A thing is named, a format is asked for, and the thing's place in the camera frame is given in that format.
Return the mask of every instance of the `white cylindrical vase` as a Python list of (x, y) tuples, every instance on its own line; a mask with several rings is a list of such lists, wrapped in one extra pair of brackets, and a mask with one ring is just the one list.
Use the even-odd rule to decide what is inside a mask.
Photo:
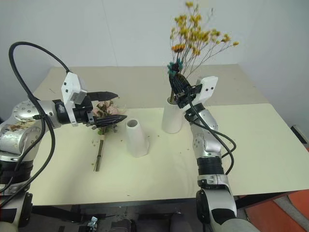
[(162, 130), (166, 133), (174, 134), (180, 131), (183, 123), (183, 112), (178, 105), (169, 103), (169, 98), (165, 102)]
[(126, 122), (126, 145), (134, 157), (141, 157), (148, 153), (149, 141), (137, 119)]

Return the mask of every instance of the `white wall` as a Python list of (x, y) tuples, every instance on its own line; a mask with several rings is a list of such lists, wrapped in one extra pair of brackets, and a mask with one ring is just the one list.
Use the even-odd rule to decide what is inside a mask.
[(309, 137), (309, 1), (266, 0), (240, 65), (288, 125)]
[[(0, 117), (26, 96), (8, 62), (16, 41), (39, 44), (69, 66), (165, 66), (170, 60), (173, 19), (184, 0), (2, 0), (0, 1)], [(238, 63), (255, 22), (258, 0), (201, 0), (205, 15), (215, 8), (212, 25), (242, 43), (211, 64)], [(16, 49), (16, 62), (34, 90), (57, 65), (35, 49)]]

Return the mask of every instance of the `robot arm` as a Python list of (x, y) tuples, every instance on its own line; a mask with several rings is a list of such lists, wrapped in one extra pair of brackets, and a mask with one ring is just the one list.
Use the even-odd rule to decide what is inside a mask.
[[(36, 47), (58, 60), (67, 70), (62, 85), (63, 99), (40, 101), (33, 96), (17, 71), (13, 51), (18, 45)], [(17, 42), (10, 47), (9, 58), (13, 71), (27, 92), (29, 100), (14, 107), (11, 117), (0, 124), (0, 231), (17, 231), (24, 226), (31, 213), (32, 194), (27, 193), (30, 183), (48, 164), (55, 148), (54, 129), (63, 124), (78, 123), (93, 129), (116, 124), (126, 116), (112, 115), (98, 118), (92, 114), (92, 101), (107, 101), (117, 97), (111, 92), (87, 93), (83, 81), (63, 64), (60, 59), (46, 49), (28, 42)], [(40, 141), (50, 130), (52, 148), (44, 165), (30, 176), (33, 160), (36, 157)]]
[(175, 101), (191, 124), (198, 165), (197, 183), (201, 187), (196, 196), (198, 219), (203, 226), (210, 225), (214, 232), (258, 232), (248, 221), (236, 218), (236, 204), (222, 167), (223, 144), (214, 133), (218, 131), (218, 124), (202, 105), (212, 96), (218, 78), (199, 79), (195, 86), (179, 73), (169, 80)]

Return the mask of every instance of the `dried flower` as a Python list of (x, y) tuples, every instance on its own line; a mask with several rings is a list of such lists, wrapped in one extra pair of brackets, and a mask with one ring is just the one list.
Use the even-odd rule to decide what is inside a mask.
[(193, 7), (193, 2), (191, 2), (191, 1), (186, 1), (186, 2), (185, 2), (185, 5), (186, 5), (186, 7), (191, 8), (191, 7)]
[(109, 107), (111, 104), (113, 104), (112, 101), (100, 101), (98, 104), (97, 104), (97, 107), (99, 109), (101, 109), (102, 107)]
[(107, 108), (107, 113), (110, 114), (110, 115), (116, 115), (118, 114), (118, 109), (117, 107), (115, 107), (115, 105), (111, 105)]
[(100, 111), (98, 108), (93, 109), (92, 112), (93, 112), (94, 116), (97, 116), (97, 117), (102, 117), (103, 116), (102, 111)]
[(231, 46), (237, 46), (239, 42), (231, 43), (231, 38), (228, 34), (222, 34), (215, 28), (203, 28), (213, 15), (213, 10), (206, 18), (205, 23), (199, 13), (198, 5), (193, 4), (192, 1), (187, 1), (185, 5), (188, 13), (181, 14), (175, 18), (175, 27), (171, 29), (170, 39), (173, 51), (171, 63), (175, 64), (179, 59), (182, 65), (178, 72), (184, 74), (186, 71), (189, 71), (188, 77), (208, 59)]
[(182, 52), (184, 50), (185, 44), (177, 44), (175, 46), (172, 47), (172, 50), (176, 53)]

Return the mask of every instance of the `metal bracket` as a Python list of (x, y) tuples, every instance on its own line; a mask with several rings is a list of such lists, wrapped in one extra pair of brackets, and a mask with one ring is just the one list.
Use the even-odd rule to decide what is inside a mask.
[(77, 126), (73, 108), (75, 108), (75, 104), (81, 104), (87, 94), (85, 83), (76, 74), (68, 72), (61, 92), (70, 122), (73, 126)]
[[(196, 95), (196, 97), (193, 99), (192, 104), (197, 105), (199, 103), (204, 103), (207, 101), (213, 94), (214, 89), (216, 88), (218, 82), (218, 78), (216, 76), (208, 76), (204, 78), (199, 78), (197, 80), (196, 85), (202, 85), (200, 93)], [(190, 105), (187, 104), (182, 111), (186, 111), (190, 108)]]
[(91, 220), (88, 222), (87, 227), (89, 227), (89, 232), (95, 232), (97, 230), (97, 221), (96, 217), (92, 217)]
[(218, 186), (224, 185), (230, 190), (230, 185), (228, 182), (227, 175), (225, 174), (209, 174), (209, 175), (199, 175), (197, 177), (197, 183), (201, 188), (205, 188), (206, 186)]

